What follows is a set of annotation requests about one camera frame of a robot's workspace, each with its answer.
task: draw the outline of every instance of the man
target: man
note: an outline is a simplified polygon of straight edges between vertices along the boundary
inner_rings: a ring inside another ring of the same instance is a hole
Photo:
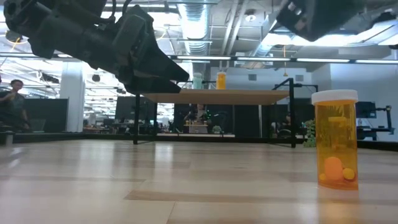
[[[12,90],[0,93],[0,105],[2,110],[27,121],[26,110],[24,108],[25,98],[18,93],[23,86],[24,83],[20,80],[11,81]]]

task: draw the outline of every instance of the yellow ball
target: yellow ball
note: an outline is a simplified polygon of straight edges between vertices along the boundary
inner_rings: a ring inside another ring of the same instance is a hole
[[[319,179],[322,180],[322,181],[325,181],[326,180],[326,174],[319,175]]]
[[[355,178],[355,172],[350,168],[345,168],[343,170],[343,176],[346,180],[353,180]]]

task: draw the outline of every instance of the orange ball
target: orange ball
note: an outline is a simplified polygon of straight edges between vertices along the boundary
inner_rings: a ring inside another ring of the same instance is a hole
[[[343,163],[337,157],[325,159],[325,175],[328,180],[343,179]]]

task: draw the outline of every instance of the fluorescent light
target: fluorescent light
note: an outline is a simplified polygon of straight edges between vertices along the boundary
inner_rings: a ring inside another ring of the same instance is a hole
[[[180,60],[231,60],[231,57],[222,56],[177,56]]]
[[[72,58],[72,56],[67,55],[67,54],[58,54],[58,57],[62,57],[62,58],[70,57],[70,58]]]
[[[291,45],[292,38],[284,34],[268,34],[261,42],[262,45]]]
[[[398,65],[398,60],[357,60],[356,63],[368,63],[368,64],[393,64]]]
[[[290,58],[272,58],[272,57],[264,57],[264,58],[256,58],[256,57],[238,57],[236,60],[238,61],[248,61],[248,62],[288,62]]]
[[[100,89],[100,90],[115,90],[120,88],[119,86],[86,86],[89,89]]]
[[[29,53],[0,53],[0,57],[35,57],[38,56]]]
[[[138,5],[140,5],[142,7],[164,7],[164,5],[162,5],[162,4],[142,4],[142,5],[138,4]],[[106,7],[112,7],[113,5],[112,5],[112,3],[106,3],[105,6]],[[133,7],[133,6],[135,6],[135,4],[129,4],[128,7]],[[123,7],[123,4],[122,3],[117,3],[116,7]],[[169,8],[176,9],[177,7],[176,6],[169,6]]]
[[[348,59],[298,58],[298,62],[348,63]]]
[[[177,42],[183,42],[183,43],[207,43],[207,44],[213,43],[212,40],[177,40]]]

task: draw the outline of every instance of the robotic arm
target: robotic arm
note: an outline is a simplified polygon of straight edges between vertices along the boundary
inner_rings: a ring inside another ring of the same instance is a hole
[[[109,19],[100,18],[105,4],[106,0],[7,0],[4,16],[8,28],[28,37],[39,57],[50,59],[59,50],[115,74],[130,93],[179,93],[171,80],[184,82],[189,74],[157,46],[153,18],[136,5],[115,23],[116,1]]]

